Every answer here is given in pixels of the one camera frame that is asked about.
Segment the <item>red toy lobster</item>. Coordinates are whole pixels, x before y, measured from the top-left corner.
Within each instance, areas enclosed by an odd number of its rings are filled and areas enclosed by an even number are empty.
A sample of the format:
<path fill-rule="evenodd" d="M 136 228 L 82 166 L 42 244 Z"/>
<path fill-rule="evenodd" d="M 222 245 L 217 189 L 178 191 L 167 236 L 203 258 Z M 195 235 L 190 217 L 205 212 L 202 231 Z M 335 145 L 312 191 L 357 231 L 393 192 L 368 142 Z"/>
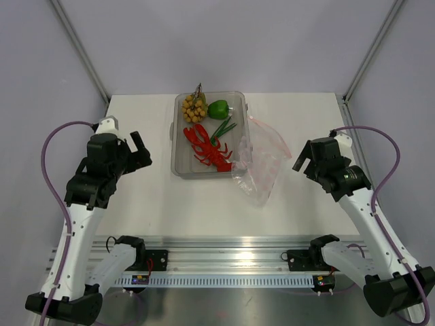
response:
<path fill-rule="evenodd" d="M 184 128 L 183 133 L 191 143 L 191 147 L 195 152 L 194 157 L 201 164 L 214 166 L 219 173 L 232 170 L 232 164 L 229 161 L 232 151 L 228 150 L 227 143 L 224 143 L 224 148 L 221 149 L 219 139 L 214 137 L 216 145 L 213 145 L 207 131 L 200 124 L 194 124 L 191 128 Z"/>

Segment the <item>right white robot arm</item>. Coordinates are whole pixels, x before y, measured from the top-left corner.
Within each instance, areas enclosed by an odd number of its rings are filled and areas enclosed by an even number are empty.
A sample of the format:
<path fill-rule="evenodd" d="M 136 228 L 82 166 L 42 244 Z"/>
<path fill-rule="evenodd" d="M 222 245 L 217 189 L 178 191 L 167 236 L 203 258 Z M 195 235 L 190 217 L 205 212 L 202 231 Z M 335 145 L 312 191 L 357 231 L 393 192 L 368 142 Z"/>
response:
<path fill-rule="evenodd" d="M 303 164 L 306 177 L 330 194 L 346 212 L 362 237 L 371 259 L 350 251 L 329 234 L 313 239 L 309 263 L 317 269 L 334 268 L 362 289 L 366 302 L 378 316 L 422 305 L 429 312 L 427 296 L 434 287 L 434 269 L 422 267 L 405 249 L 374 197 L 364 171 L 341 153 L 337 137 L 309 140 L 293 166 Z"/>

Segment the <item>clear zip top bag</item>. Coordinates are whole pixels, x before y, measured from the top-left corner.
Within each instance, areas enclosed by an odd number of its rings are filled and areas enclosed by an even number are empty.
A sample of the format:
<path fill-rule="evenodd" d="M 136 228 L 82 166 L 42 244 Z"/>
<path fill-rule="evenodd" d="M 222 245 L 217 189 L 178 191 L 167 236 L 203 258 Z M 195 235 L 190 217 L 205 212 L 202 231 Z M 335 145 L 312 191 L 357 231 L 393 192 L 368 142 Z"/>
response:
<path fill-rule="evenodd" d="M 268 124 L 248 117 L 249 133 L 243 136 L 237 147 L 238 158 L 232 163 L 232 180 L 249 198 L 263 207 L 283 164 L 292 155 L 283 137 Z"/>

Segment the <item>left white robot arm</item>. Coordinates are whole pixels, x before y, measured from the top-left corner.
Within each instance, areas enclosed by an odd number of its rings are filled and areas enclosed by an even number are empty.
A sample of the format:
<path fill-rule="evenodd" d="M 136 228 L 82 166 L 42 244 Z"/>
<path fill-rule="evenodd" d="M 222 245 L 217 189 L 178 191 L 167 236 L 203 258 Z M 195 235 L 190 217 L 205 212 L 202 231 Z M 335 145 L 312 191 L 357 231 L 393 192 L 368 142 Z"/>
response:
<path fill-rule="evenodd" d="M 27 297 L 25 308 L 47 317 L 79 325 L 93 324 L 103 297 L 128 268 L 147 265 L 143 239 L 121 236 L 109 255 L 88 274 L 88 256 L 95 232 L 122 175 L 150 166 L 152 160 L 138 132 L 130 134 L 136 151 L 113 133 L 91 136 L 86 157 L 67 183 L 67 214 L 60 248 L 42 289 Z"/>

